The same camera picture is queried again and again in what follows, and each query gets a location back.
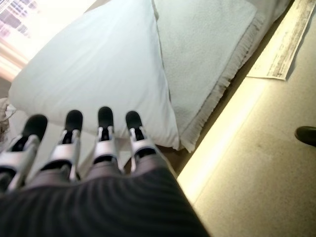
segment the bed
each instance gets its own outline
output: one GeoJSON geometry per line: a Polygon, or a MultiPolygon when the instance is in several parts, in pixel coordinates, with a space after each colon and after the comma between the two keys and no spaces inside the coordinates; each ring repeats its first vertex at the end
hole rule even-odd
{"type": "MultiPolygon", "coordinates": [[[[118,2],[96,1],[88,13],[91,15],[98,9],[101,12],[101,8],[106,10],[107,5],[110,7],[110,4],[114,5],[112,2],[116,1],[118,2]]],[[[179,146],[175,145],[174,148],[185,148],[189,152],[195,149],[205,122],[231,80],[251,57],[289,2],[290,0],[151,2],[152,15],[155,16],[157,25],[159,56],[163,63],[178,130],[179,146]],[[213,9],[213,15],[205,10],[206,4],[208,10],[213,9]],[[208,20],[212,21],[212,24],[205,24],[208,20]]],[[[13,105],[8,105],[6,109],[10,124],[6,141],[21,131],[31,114],[14,98],[10,98],[13,105]]],[[[62,129],[62,124],[54,119],[49,123],[46,131],[49,135],[44,137],[32,173],[46,161],[43,157],[48,156],[62,129]]],[[[88,158],[91,156],[95,136],[93,132],[84,130],[81,138],[79,163],[84,172],[89,164],[88,158]]],[[[120,164],[125,165],[129,158],[129,147],[124,139],[119,141],[119,146],[122,150],[120,155],[123,157],[120,164]]]]}

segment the curtain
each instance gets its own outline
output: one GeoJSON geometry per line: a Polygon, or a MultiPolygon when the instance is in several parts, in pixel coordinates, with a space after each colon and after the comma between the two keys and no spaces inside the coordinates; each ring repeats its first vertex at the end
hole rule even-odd
{"type": "Polygon", "coordinates": [[[95,0],[0,0],[0,77],[13,81],[28,61],[95,0]]]}

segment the robotic finger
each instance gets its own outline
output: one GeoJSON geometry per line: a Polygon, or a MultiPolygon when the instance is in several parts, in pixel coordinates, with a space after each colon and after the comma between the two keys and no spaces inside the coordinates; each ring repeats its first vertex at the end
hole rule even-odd
{"type": "Polygon", "coordinates": [[[138,176],[158,168],[172,171],[167,159],[146,134],[139,114],[128,112],[126,124],[132,147],[132,175],[138,176]]]}
{"type": "Polygon", "coordinates": [[[100,108],[98,121],[98,136],[94,149],[93,164],[86,180],[117,176],[124,173],[118,167],[112,110],[109,107],[100,108]]]}
{"type": "Polygon", "coordinates": [[[0,154],[0,194],[24,186],[46,127],[47,118],[44,115],[30,117],[22,134],[0,154]]]}
{"type": "Polygon", "coordinates": [[[67,114],[65,128],[46,164],[27,184],[27,188],[59,185],[80,179],[77,166],[80,154],[80,132],[83,116],[78,110],[67,114]]]}

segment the towel fringe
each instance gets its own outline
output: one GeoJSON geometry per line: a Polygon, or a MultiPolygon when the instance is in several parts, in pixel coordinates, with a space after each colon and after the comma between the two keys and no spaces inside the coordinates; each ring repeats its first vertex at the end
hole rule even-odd
{"type": "Polygon", "coordinates": [[[217,81],[214,89],[207,97],[206,101],[202,105],[200,111],[189,124],[189,126],[180,135],[181,144],[189,151],[195,150],[196,143],[202,131],[202,128],[211,113],[214,111],[219,100],[222,98],[226,88],[230,85],[231,80],[236,75],[237,71],[247,61],[249,57],[248,51],[252,46],[252,43],[263,26],[265,16],[262,13],[256,13],[252,23],[249,25],[247,31],[241,38],[236,50],[232,54],[227,67],[217,81]]]}

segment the white towel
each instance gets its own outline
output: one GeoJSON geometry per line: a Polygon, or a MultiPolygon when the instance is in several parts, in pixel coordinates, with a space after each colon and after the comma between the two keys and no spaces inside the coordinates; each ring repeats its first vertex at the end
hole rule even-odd
{"type": "Polygon", "coordinates": [[[181,135],[213,90],[257,9],[244,0],[154,3],[164,69],[181,135]]]}

